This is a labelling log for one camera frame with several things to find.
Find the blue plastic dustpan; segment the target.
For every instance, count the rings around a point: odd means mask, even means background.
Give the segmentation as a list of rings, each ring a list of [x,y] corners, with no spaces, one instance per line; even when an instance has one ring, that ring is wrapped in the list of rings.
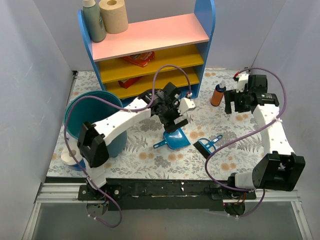
[[[184,147],[189,146],[191,143],[189,142],[188,138],[184,134],[181,128],[178,128],[176,131],[168,133],[163,133],[163,140],[154,144],[153,148],[157,149],[164,145],[167,145],[172,150],[181,149]]]

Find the blue hand brush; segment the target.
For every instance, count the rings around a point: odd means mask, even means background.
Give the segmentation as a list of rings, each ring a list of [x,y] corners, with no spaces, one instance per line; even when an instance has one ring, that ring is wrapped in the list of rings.
[[[212,140],[202,137],[202,138],[199,138],[193,144],[193,146],[205,159],[207,159],[212,154],[212,152],[216,150],[215,144],[222,138],[223,136],[221,134]]]

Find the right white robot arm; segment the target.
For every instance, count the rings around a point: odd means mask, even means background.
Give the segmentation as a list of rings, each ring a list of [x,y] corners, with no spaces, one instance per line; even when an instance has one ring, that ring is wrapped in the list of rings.
[[[227,180],[226,192],[237,199],[245,189],[292,191],[305,167],[305,159],[295,154],[290,146],[282,122],[276,119],[279,101],[268,92],[266,75],[240,73],[235,77],[237,88],[224,93],[225,112],[251,112],[259,128],[271,121],[271,126],[260,132],[264,157],[252,171],[232,173]]]

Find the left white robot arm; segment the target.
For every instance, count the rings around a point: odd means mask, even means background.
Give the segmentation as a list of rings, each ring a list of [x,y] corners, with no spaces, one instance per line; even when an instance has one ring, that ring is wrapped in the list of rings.
[[[105,119],[82,124],[77,147],[85,159],[89,194],[95,200],[101,200],[106,196],[107,180],[102,166],[110,158],[108,146],[116,137],[152,116],[159,117],[167,133],[175,132],[188,124],[187,119],[175,123],[176,119],[196,106],[191,99],[191,93],[185,97],[181,94],[181,91],[169,82],[163,89],[146,90],[127,107],[120,108]]]

